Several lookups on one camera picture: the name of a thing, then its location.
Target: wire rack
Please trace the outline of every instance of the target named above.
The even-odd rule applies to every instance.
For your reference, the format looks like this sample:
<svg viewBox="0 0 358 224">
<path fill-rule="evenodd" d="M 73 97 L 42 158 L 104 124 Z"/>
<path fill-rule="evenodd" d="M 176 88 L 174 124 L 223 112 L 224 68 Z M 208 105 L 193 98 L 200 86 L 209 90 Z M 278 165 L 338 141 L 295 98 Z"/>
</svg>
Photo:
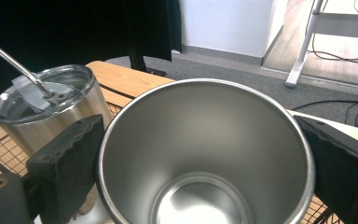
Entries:
<svg viewBox="0 0 358 224">
<path fill-rule="evenodd" d="M 107 103 L 114 118 L 122 107 Z M 0 171 L 24 176 L 28 155 L 8 136 L 0 139 Z M 302 218 L 301 224 L 343 224 L 343 222 L 316 196 L 312 197 L 310 207 Z"/>
<path fill-rule="evenodd" d="M 121 107 L 112 103 L 107 103 L 112 117 L 120 111 Z M 2 173 L 11 172 L 24 176 L 27 174 L 25 163 L 28 155 L 8 136 L 0 139 L 0 171 Z"/>
</svg>

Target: floor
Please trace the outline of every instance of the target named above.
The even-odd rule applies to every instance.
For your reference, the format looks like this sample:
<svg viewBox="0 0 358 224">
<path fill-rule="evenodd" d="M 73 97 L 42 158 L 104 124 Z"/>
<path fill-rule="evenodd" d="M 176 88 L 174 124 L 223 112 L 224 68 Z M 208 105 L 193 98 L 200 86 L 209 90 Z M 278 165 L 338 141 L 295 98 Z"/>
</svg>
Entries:
<svg viewBox="0 0 358 224">
<path fill-rule="evenodd" d="M 282 34 L 263 64 L 264 67 L 290 72 L 304 40 L 311 6 L 312 1 L 288 0 Z M 356 10 L 358 11 L 356 0 L 330 0 L 327 1 L 324 9 L 325 12 L 349 14 L 356 14 Z M 316 35 L 314 49 L 336 54 L 342 58 L 358 58 L 358 38 Z M 358 63 L 324 60 L 311 52 L 308 53 L 302 74 L 358 85 Z"/>
<path fill-rule="evenodd" d="M 262 67 L 260 66 L 259 61 L 252 62 L 252 60 L 250 61 L 250 60 L 243 59 L 241 56 L 233 55 L 231 53 L 226 53 L 226 52 L 220 52 L 216 50 L 203 49 L 199 51 L 192 47 L 184 46 L 184 51 L 182 53 L 173 53 L 172 56 L 173 58 L 189 60 L 195 63 L 206 63 L 223 68 L 253 73 L 261 76 L 276 77 L 280 80 L 283 87 L 284 87 L 284 82 L 289 75 L 288 72 Z M 335 91 L 343 91 L 346 93 L 352 93 L 358 95 L 358 85 L 330 81 L 325 78 L 302 76 L 299 79 L 297 86 L 300 86 L 302 84 L 327 88 Z"/>
</svg>

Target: black fabric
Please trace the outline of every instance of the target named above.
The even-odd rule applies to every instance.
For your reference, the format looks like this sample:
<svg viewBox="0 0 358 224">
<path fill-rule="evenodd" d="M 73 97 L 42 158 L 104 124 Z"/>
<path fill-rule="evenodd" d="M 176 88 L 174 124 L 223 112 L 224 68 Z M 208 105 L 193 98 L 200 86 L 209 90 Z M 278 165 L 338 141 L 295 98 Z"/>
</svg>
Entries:
<svg viewBox="0 0 358 224">
<path fill-rule="evenodd" d="M 296 120 L 315 160 L 316 196 L 344 223 L 358 223 L 358 141 L 320 121 Z"/>
<path fill-rule="evenodd" d="M 33 72 L 105 61 L 130 49 L 170 61 L 167 1 L 0 0 L 0 48 Z M 19 75 L 0 59 L 0 93 Z"/>
<path fill-rule="evenodd" d="M 171 33 L 171 49 L 182 52 L 182 16 L 179 0 L 169 0 L 168 14 Z"/>
</svg>

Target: silver cup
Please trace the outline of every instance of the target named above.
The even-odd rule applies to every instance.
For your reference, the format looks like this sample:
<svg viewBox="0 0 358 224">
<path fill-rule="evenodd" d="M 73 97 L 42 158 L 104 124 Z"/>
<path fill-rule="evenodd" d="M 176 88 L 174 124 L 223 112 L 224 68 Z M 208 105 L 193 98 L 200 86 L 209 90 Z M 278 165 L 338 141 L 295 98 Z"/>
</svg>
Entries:
<svg viewBox="0 0 358 224">
<path fill-rule="evenodd" d="M 79 119 L 102 114 L 105 126 L 111 120 L 100 86 L 88 67 L 60 66 L 37 76 L 74 92 L 58 105 L 40 110 L 29 105 L 14 86 L 0 95 L 0 126 L 29 156 Z"/>
<path fill-rule="evenodd" d="M 297 223 L 314 185 L 310 147 L 286 110 L 214 79 L 130 102 L 107 128 L 98 170 L 115 223 Z"/>
</svg>

